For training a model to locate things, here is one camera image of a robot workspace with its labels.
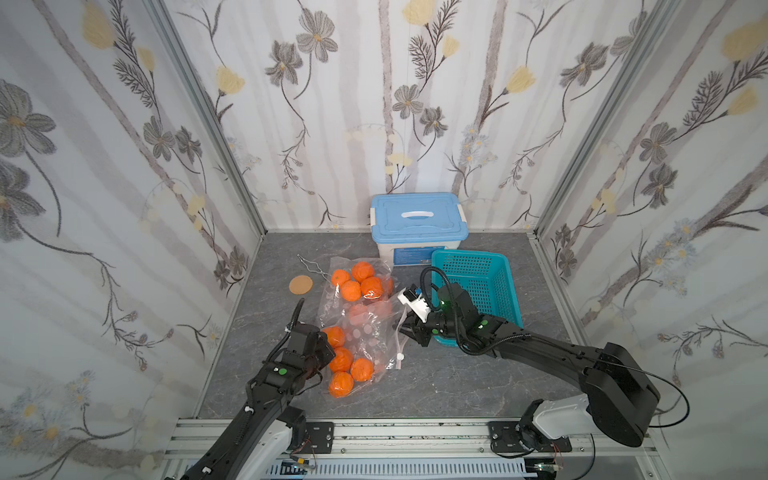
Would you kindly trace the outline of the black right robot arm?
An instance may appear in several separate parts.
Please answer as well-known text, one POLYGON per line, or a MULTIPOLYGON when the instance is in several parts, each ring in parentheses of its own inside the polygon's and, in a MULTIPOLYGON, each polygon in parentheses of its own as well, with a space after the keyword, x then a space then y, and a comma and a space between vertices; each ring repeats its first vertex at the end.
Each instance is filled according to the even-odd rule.
POLYGON ((482 314, 459 284, 428 284, 432 273, 445 275, 427 267, 418 284, 399 293, 405 316, 397 332, 423 347, 437 336, 452 339, 467 355, 519 362, 579 389, 576 396, 538 399, 527 407, 511 435, 524 453, 554 449, 572 435, 602 434, 631 448, 643 444, 661 394, 653 383, 656 375, 641 369, 627 349, 567 343, 482 314))

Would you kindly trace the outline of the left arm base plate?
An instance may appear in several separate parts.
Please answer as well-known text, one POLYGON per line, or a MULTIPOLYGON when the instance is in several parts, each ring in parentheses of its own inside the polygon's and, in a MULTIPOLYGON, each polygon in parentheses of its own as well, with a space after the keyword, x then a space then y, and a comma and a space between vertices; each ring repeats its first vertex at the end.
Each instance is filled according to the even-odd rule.
POLYGON ((332 452, 335 424, 307 422, 292 429, 288 451, 292 455, 325 455, 332 452))

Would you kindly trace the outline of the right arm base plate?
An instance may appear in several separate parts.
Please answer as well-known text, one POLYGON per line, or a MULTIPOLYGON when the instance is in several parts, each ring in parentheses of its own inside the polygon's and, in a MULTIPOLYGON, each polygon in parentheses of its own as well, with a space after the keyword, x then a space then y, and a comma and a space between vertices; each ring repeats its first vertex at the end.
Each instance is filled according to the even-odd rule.
POLYGON ((567 437, 549 439, 533 426, 519 421, 491 421, 487 424, 491 451, 502 455, 523 453, 568 453, 572 444, 567 437))

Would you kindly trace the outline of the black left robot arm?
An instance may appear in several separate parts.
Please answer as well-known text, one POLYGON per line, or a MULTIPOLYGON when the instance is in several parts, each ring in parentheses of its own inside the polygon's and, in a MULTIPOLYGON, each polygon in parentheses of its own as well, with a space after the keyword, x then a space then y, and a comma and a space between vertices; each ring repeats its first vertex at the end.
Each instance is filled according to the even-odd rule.
POLYGON ((243 406, 183 479, 264 479, 281 454, 303 447, 305 413, 290 403, 335 358, 327 334, 299 320, 303 305, 299 300, 285 335, 246 381, 243 406))

